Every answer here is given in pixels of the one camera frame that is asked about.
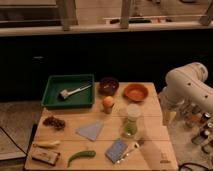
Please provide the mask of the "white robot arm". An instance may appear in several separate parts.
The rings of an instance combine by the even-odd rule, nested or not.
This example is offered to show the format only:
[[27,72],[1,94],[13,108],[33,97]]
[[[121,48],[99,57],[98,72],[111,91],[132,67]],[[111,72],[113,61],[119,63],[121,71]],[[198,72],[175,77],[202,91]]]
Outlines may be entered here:
[[205,84],[207,78],[208,70],[199,62],[172,69],[166,74],[166,86],[158,95],[165,126],[185,101],[213,114],[213,88]]

